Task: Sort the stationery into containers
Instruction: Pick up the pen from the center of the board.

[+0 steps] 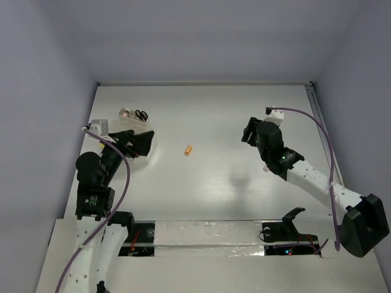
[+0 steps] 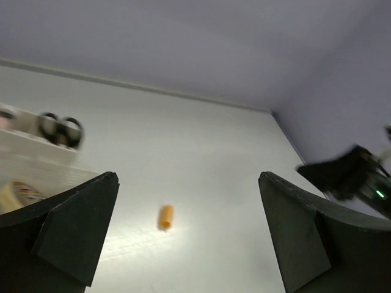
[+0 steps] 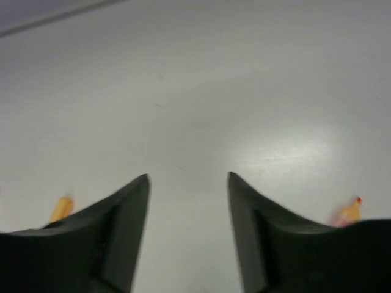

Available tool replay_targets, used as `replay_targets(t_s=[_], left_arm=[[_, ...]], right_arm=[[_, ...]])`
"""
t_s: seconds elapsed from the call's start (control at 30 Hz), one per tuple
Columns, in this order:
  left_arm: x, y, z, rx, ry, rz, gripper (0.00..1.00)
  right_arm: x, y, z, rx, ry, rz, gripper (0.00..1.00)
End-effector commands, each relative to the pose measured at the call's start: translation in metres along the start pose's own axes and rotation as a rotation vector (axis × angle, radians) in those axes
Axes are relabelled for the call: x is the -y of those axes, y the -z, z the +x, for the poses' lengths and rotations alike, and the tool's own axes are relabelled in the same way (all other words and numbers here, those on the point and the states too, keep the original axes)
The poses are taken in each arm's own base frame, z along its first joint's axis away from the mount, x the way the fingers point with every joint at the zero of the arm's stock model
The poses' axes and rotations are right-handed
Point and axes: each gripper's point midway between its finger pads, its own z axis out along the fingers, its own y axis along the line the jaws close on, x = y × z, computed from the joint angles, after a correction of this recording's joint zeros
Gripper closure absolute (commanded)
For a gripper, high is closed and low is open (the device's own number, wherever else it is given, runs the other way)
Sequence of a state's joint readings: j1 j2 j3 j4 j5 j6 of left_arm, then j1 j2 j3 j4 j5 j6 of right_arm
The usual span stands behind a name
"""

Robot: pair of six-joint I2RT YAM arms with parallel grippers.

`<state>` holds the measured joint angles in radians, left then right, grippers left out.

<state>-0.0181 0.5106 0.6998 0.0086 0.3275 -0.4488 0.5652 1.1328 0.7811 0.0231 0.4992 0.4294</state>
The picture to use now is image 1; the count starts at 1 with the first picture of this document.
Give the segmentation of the black handled scissors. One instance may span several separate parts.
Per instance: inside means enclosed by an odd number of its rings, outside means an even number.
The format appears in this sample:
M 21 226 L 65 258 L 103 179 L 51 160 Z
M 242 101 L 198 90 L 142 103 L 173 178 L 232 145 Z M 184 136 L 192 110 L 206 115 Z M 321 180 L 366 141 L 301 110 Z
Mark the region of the black handled scissors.
M 148 114 L 144 110 L 135 110 L 136 117 L 143 122 L 146 122 L 148 120 Z

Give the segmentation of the pink white stapler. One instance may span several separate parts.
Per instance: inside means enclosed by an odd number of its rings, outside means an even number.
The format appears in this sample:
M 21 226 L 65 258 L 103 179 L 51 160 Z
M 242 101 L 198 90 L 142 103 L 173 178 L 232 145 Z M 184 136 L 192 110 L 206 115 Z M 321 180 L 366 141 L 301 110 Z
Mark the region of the pink white stapler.
M 125 118 L 130 118 L 131 117 L 131 112 L 127 109 L 125 109 L 122 114 L 121 114 L 122 117 L 125 117 Z

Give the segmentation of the orange marker cap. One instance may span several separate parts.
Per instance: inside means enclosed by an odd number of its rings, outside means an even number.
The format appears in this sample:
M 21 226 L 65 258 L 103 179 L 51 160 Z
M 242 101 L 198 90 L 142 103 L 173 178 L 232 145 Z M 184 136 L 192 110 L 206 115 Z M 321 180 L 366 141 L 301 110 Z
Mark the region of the orange marker cap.
M 192 145 L 189 145 L 185 150 L 185 155 L 188 156 L 192 151 Z

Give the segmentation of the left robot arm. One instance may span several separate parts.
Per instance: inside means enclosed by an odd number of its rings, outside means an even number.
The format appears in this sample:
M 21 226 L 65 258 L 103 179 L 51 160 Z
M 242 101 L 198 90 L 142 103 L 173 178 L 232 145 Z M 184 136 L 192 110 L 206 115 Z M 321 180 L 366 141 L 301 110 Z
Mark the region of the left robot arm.
M 100 154 L 76 160 L 76 242 L 56 292 L 108 292 L 108 278 L 125 241 L 137 235 L 132 212 L 119 211 L 131 182 L 129 160 L 147 157 L 154 131 L 133 130 L 102 136 L 88 125 L 82 129 L 103 144 Z

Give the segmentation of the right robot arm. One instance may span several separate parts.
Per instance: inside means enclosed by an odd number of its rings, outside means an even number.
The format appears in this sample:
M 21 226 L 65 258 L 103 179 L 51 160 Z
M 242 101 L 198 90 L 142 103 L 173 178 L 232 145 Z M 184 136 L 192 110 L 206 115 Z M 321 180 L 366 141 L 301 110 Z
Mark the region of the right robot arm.
M 242 142 L 256 147 L 268 171 L 302 189 L 331 211 L 316 216 L 317 235 L 332 240 L 358 258 L 364 257 L 389 233 L 384 205 L 374 194 L 363 196 L 336 183 L 313 167 L 304 156 L 284 145 L 281 119 L 249 119 Z

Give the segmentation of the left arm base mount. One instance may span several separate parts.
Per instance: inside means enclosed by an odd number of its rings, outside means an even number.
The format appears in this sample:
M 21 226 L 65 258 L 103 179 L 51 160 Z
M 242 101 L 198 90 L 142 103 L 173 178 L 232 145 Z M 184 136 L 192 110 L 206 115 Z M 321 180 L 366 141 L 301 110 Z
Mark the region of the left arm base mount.
M 155 255 L 155 222 L 136 222 L 132 235 L 123 243 L 119 256 L 145 257 Z

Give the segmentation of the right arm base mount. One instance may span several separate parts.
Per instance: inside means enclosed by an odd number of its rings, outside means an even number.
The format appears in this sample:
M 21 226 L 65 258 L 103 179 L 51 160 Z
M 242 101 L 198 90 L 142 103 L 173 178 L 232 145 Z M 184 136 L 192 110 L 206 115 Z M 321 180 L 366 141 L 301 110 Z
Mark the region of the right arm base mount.
M 294 208 L 281 220 L 263 222 L 258 238 L 264 242 L 266 256 L 320 255 L 318 237 L 300 234 L 293 224 L 304 208 Z

